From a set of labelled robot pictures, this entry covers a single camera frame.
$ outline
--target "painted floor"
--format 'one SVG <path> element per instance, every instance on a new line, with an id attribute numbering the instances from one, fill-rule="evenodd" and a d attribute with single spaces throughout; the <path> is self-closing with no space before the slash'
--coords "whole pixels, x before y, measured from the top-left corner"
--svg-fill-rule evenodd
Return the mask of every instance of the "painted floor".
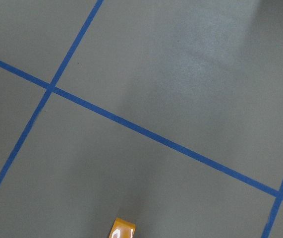
<path id="1" fill-rule="evenodd" d="M 0 237 L 283 237 L 283 1 L 0 2 Z"/>

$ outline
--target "floor tile grid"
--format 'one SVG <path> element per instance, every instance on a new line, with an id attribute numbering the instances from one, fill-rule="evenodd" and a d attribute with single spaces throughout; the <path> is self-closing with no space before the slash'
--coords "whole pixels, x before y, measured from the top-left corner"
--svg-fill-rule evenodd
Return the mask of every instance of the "floor tile grid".
<path id="1" fill-rule="evenodd" d="M 72 58 L 76 48 L 78 47 L 79 43 L 81 42 L 85 32 L 87 31 L 87 29 L 89 28 L 91 22 L 93 21 L 94 16 L 96 15 L 98 9 L 100 8 L 101 4 L 103 3 L 103 0 L 97 0 L 93 9 L 91 10 L 91 12 L 89 13 L 87 19 L 85 20 L 82 28 L 80 29 L 79 33 L 77 34 L 75 40 L 73 41 L 71 47 L 69 48 L 68 52 L 66 53 L 62 63 L 60 64 L 59 68 L 57 69 L 53 79 L 51 80 L 50 84 L 47 85 L 46 87 L 46 91 L 43 95 L 43 97 L 41 98 L 40 102 L 38 103 L 36 109 L 34 110 L 33 114 L 31 115 L 31 118 L 29 119 L 27 125 L 25 126 L 24 130 L 22 131 L 18 141 L 16 142 L 12 152 L 10 153 L 8 159 L 6 160 L 3 168 L 0 171 L 0 184 L 2 182 L 2 180 L 4 179 L 8 169 L 10 168 L 13 160 L 15 159 L 16 155 L 18 154 L 20 148 L 22 147 L 22 144 L 24 143 L 25 139 L 27 138 L 29 132 L 32 129 L 32 126 L 37 118 L 37 116 L 39 115 L 39 113 L 41 112 L 42 108 L 45 106 L 46 102 L 48 101 L 50 95 L 53 92 L 53 89 L 55 88 L 57 82 L 59 81 L 61 75 L 63 74 L 66 66 L 68 65 L 70 59 Z M 5 64 L 4 62 L 2 62 L 3 66 L 6 66 L 7 69 L 14 69 L 14 67 Z M 21 70 L 17 69 L 16 73 L 23 73 Z M 40 83 L 42 80 L 35 78 L 27 73 L 23 73 L 24 76 L 28 77 L 28 80 L 32 80 L 33 82 L 38 82 Z"/>
<path id="2" fill-rule="evenodd" d="M 61 63 L 60 67 L 58 68 L 55 76 L 53 77 L 52 81 L 50 84 L 44 82 L 43 80 L 41 79 L 38 79 L 28 73 L 25 73 L 3 61 L 0 60 L 0 67 L 11 72 L 11 73 L 14 73 L 30 82 L 33 82 L 35 84 L 37 84 L 38 86 L 41 86 L 43 88 L 46 89 L 46 92 L 45 94 L 43 95 L 41 101 L 39 102 L 38 106 L 36 107 L 34 113 L 32 114 L 29 122 L 27 123 L 25 129 L 23 130 L 19 140 L 17 141 L 13 151 L 11 152 L 9 158 L 7 159 L 3 169 L 1 170 L 0 172 L 0 183 L 1 181 L 3 180 L 6 172 L 8 171 L 10 165 L 12 164 L 15 156 L 17 155 L 18 151 L 20 150 L 24 140 L 26 139 L 28 133 L 30 132 L 30 130 L 32 129 L 32 125 L 33 123 L 35 122 L 35 119 L 36 117 L 38 116 L 38 114 L 41 112 L 41 109 L 44 107 L 44 105 L 46 104 L 47 100 L 49 99 L 50 95 L 52 93 L 56 93 L 66 99 L 69 99 L 71 101 L 73 101 L 74 103 L 77 103 L 79 104 L 80 106 L 83 106 L 91 111 L 94 111 L 104 117 L 107 117 L 108 119 L 111 119 L 119 124 L 122 124 L 138 133 L 141 133 L 142 135 L 144 136 L 147 136 L 148 138 L 151 138 L 161 144 L 164 144 L 165 146 L 168 146 L 184 155 L 187 155 L 195 160 L 198 160 L 218 171 L 221 171 L 227 175 L 230 175 L 232 176 L 233 178 L 236 178 L 248 185 L 251 185 L 259 190 L 262 190 L 263 192 L 266 192 L 274 197 L 276 197 L 275 199 L 275 202 L 273 204 L 273 207 L 271 209 L 271 213 L 270 213 L 270 216 L 269 216 L 269 219 L 268 219 L 268 223 L 266 224 L 265 228 L 264 228 L 264 231 L 263 231 L 263 234 L 262 234 L 262 238 L 266 238 L 266 237 L 269 237 L 269 234 L 270 234 L 270 231 L 271 231 L 271 228 L 274 224 L 274 220 L 277 216 L 277 213 L 278 213 L 278 210 L 280 208 L 280 205 L 283 201 L 283 181 L 282 181 L 282 184 L 280 186 L 280 189 L 279 191 L 276 191 L 275 189 L 271 188 L 271 187 L 268 187 L 266 186 L 265 184 L 262 184 L 252 178 L 249 178 L 239 172 L 236 172 L 228 167 L 225 167 L 223 166 L 222 164 L 219 164 L 213 160 L 210 160 L 208 159 L 207 157 L 204 157 L 194 151 L 191 151 L 190 149 L 187 149 L 175 142 L 172 142 L 160 135 L 157 135 L 145 128 L 142 128 L 132 122 L 129 122 L 127 120 L 125 120 L 124 118 L 121 118 L 115 114 L 112 114 L 96 105 L 93 105 L 83 99 L 80 99 L 64 90 L 61 90 L 59 88 L 56 87 L 56 84 L 59 80 L 59 78 L 61 77 L 63 71 L 65 70 L 68 62 L 70 61 L 73 53 L 75 52 L 77 46 L 79 45 L 81 39 L 83 38 L 86 30 L 88 29 L 89 25 L 91 24 L 94 16 L 96 15 L 99 7 L 101 6 L 101 4 L 103 3 L 103 0 L 97 0 L 95 6 L 93 7 L 91 13 L 89 14 L 88 18 L 86 19 L 83 27 L 81 28 L 80 32 L 78 33 L 77 37 L 75 38 L 72 46 L 70 47 L 69 51 L 67 52 L 63 62 Z"/>

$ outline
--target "blue tape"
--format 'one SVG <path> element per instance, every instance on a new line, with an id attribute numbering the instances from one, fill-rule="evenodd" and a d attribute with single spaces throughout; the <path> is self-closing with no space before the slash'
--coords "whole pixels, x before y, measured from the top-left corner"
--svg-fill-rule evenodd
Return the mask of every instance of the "blue tape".
<path id="1" fill-rule="evenodd" d="M 0 68 L 3 68 L 3 69 L 5 69 L 5 70 L 7 70 L 7 71 L 9 71 L 9 72 L 11 72 L 15 75 L 18 75 L 19 77 L 22 77 L 22 78 L 28 80 L 29 82 L 35 83 L 40 87 L 47 88 L 47 86 L 49 85 L 47 82 L 45 82 L 45 81 L 43 81 L 39 78 L 36 78 L 36 77 L 26 73 L 26 72 L 23 72 L 22 70 L 19 70 L 19 69 L 1 61 L 1 60 L 0 60 Z"/>
<path id="2" fill-rule="evenodd" d="M 180 152 L 184 155 L 187 155 L 187 156 L 191 157 L 192 159 L 200 161 L 201 163 L 203 163 L 205 165 L 208 165 L 208 166 L 210 166 L 210 167 L 212 167 L 212 168 L 214 168 L 218 171 L 221 171 L 221 172 L 223 172 L 223 173 L 225 173 L 225 174 L 227 174 L 227 175 L 229 175 L 229 176 L 231 176 L 235 179 L 238 179 L 238 180 L 240 180 L 240 181 L 242 181 L 242 182 L 244 182 L 244 183 L 246 183 L 250 186 L 253 186 L 253 187 L 255 187 L 255 188 L 257 188 L 257 189 L 259 189 L 259 190 L 261 190 L 265 193 L 268 193 L 272 196 L 278 196 L 278 194 L 279 194 L 278 191 L 276 191 L 275 189 L 273 189 L 273 188 L 271 188 L 271 187 L 269 187 L 269 186 L 267 186 L 263 183 L 260 183 L 260 182 L 254 180 L 250 177 L 247 177 L 247 176 L 245 176 L 245 175 L 243 175 L 239 172 L 236 172 L 236 171 L 234 171 L 234 170 L 232 170 L 232 169 L 230 169 L 230 168 L 228 168 L 228 167 L 226 167 L 222 164 L 219 164 L 219 163 L 217 163 L 217 162 L 215 162 L 215 161 L 213 161 L 213 160 L 211 160 L 207 157 L 204 157 L 204 156 L 202 156 L 202 155 L 200 155 L 200 154 L 198 154 L 198 153 L 196 153 L 196 152 L 194 152 L 194 151 L 192 151 L 188 148 L 185 148 L 182 145 L 179 145 L 179 144 L 177 144 L 173 141 L 170 141 L 170 140 L 168 140 L 168 139 L 166 139 L 166 138 L 164 138 L 164 137 L 162 137 L 158 134 L 155 134 L 155 133 L 153 133 L 153 132 L 151 132 L 151 131 L 149 131 L 149 130 L 141 127 L 141 126 L 138 126 L 138 125 L 136 125 L 136 124 L 124 119 L 124 118 L 121 118 L 121 117 L 119 117 L 119 116 L 117 116 L 113 113 L 110 113 L 110 112 L 108 112 L 108 111 L 106 111 L 106 110 L 104 110 L 104 109 L 102 109 L 102 108 L 100 108 L 100 107 L 98 107 L 94 104 L 91 104 L 91 103 L 89 103 L 89 102 L 87 102 L 87 101 L 85 101 L 81 98 L 78 98 L 78 97 L 76 97 L 76 96 L 74 96 L 74 95 L 72 95 L 72 94 L 70 94 L 70 93 L 68 93 L 68 92 L 66 92 L 62 89 L 55 88 L 53 90 L 53 92 L 64 97 L 64 98 L 66 98 L 66 99 L 68 99 L 68 100 L 71 100 L 72 102 L 74 102 L 78 105 L 81 105 L 81 106 L 83 106 L 83 107 L 85 107 L 85 108 L 87 108 L 91 111 L 94 111 L 94 112 L 96 112 L 96 113 L 98 113 L 98 114 L 100 114 L 100 115 L 102 115 L 102 116 L 104 116 L 104 117 L 106 117 L 110 120 L 113 120 L 113 121 L 115 121 L 115 122 L 117 122 L 117 123 L 119 123 L 119 124 L 121 124 L 125 127 L 128 127 L 128 128 L 130 128 L 130 129 L 132 129 L 132 130 L 134 130 L 134 131 L 136 131 L 136 132 L 138 132 L 138 133 L 140 133 L 140 134 L 142 134 L 142 135 L 144 135 L 148 138 L 151 138 L 151 139 L 153 139 L 153 140 L 155 140 L 155 141 L 157 141 L 157 142 L 159 142 L 159 143 L 161 143 L 165 146 L 168 146 L 168 147 L 170 147 L 170 148 L 172 148 L 172 149 L 174 149 L 174 150 L 176 150 L 176 151 L 178 151 L 178 152 Z"/>
<path id="3" fill-rule="evenodd" d="M 45 91 L 43 97 L 41 98 L 39 104 L 37 105 L 35 111 L 33 112 L 31 118 L 29 119 L 27 125 L 25 126 L 24 130 L 22 131 L 22 134 L 20 135 L 18 141 L 16 142 L 12 152 L 10 153 L 8 159 L 6 160 L 1 172 L 0 172 L 0 184 L 2 182 L 2 180 L 4 179 L 6 173 L 8 172 L 12 162 L 14 161 L 16 155 L 18 154 L 21 146 L 23 145 L 24 141 L 26 140 L 32 126 L 34 125 L 37 116 L 39 115 L 39 113 L 41 112 L 41 110 L 43 109 L 43 107 L 45 106 L 46 102 L 48 101 L 50 95 L 52 94 L 53 89 L 55 88 L 58 80 L 60 79 L 61 75 L 63 74 L 67 64 L 69 63 L 72 55 L 74 54 L 76 48 L 78 47 L 79 43 L 81 42 L 85 32 L 87 31 L 88 27 L 90 26 L 94 16 L 96 15 L 98 9 L 100 8 L 101 4 L 103 3 L 103 0 L 97 0 L 97 2 L 95 3 L 93 9 L 91 10 L 89 16 L 87 17 L 86 21 L 84 22 L 81 30 L 79 31 L 78 35 L 76 36 L 73 44 L 71 45 L 70 49 L 68 50 L 66 56 L 64 57 L 61 65 L 59 66 L 57 72 L 55 73 L 51 83 L 49 85 L 47 85 L 47 90 Z M 23 71 L 16 69 L 2 61 L 0 61 L 0 67 L 3 67 L 4 69 L 7 69 L 10 72 L 13 72 L 15 74 L 19 74 L 19 76 L 22 77 L 26 77 L 28 79 L 32 79 L 32 82 L 36 83 L 39 81 L 35 80 L 34 77 L 32 77 L 31 75 L 24 73 Z"/>
<path id="4" fill-rule="evenodd" d="M 280 209 L 281 203 L 283 201 L 283 180 L 279 189 L 279 194 L 275 199 L 275 202 L 271 208 L 271 212 L 268 218 L 268 222 L 265 225 L 265 228 L 263 230 L 263 233 L 261 235 L 261 238 L 268 238 L 272 229 L 272 226 L 274 225 L 275 219 L 277 217 L 278 211 Z"/>
<path id="5" fill-rule="evenodd" d="M 35 83 L 35 84 L 37 84 L 37 85 L 39 85 L 39 86 L 41 86 L 41 87 L 43 87 L 43 88 L 47 88 L 47 86 L 49 85 L 47 82 L 44 82 L 44 81 L 42 81 L 41 79 L 38 79 L 38 78 L 36 78 L 36 77 L 34 77 L 34 76 L 30 75 L 30 74 L 27 74 L 27 73 L 25 73 L 25 72 L 23 72 L 23 71 L 21 71 L 21 70 L 15 68 L 15 67 L 11 66 L 11 65 L 9 65 L 9 64 L 7 64 L 7 63 L 1 61 L 1 60 L 0 60 L 0 67 L 3 68 L 3 69 L 5 69 L 5 70 L 7 70 L 7 71 L 9 71 L 9 72 L 11 72 L 11 73 L 13 73 L 13 74 L 16 74 L 16 75 L 18 75 L 18 76 L 20 76 L 20 77 L 22 77 L 22 78 L 24 78 L 24 79 L 26 79 L 26 80 L 32 82 L 32 83 Z M 271 190 L 271 191 L 272 191 L 272 192 L 268 192 L 268 194 L 270 194 L 270 195 L 272 195 L 272 196 L 276 196 L 276 195 L 279 193 L 279 192 L 277 192 L 277 191 L 274 190 L 274 189 Z"/>

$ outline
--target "gray painted concrete floor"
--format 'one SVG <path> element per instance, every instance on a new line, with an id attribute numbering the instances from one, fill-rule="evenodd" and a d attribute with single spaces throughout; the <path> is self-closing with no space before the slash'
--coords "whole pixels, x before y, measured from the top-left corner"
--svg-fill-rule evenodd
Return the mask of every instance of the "gray painted concrete floor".
<path id="1" fill-rule="evenodd" d="M 0 60 L 50 82 L 92 0 L 0 3 Z M 283 1 L 106 0 L 57 87 L 279 190 Z M 0 170 L 45 89 L 0 68 Z M 0 237 L 260 237 L 274 197 L 52 94 Z M 271 232 L 283 237 L 283 203 Z"/>

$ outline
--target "orange object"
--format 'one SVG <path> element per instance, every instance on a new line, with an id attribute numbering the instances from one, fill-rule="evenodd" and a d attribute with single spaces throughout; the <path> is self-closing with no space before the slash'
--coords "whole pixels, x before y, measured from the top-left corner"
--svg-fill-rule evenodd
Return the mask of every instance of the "orange object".
<path id="1" fill-rule="evenodd" d="M 116 218 L 109 238 L 132 238 L 136 225 L 123 219 Z"/>

